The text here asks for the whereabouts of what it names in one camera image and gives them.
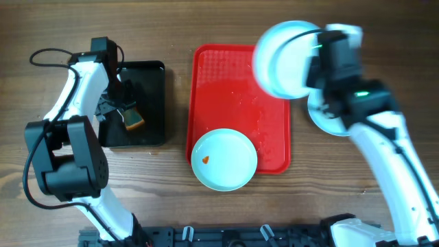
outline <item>orange food piece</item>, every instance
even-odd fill
[[[208,161],[209,161],[209,157],[208,156],[204,157],[203,163],[207,165]]]

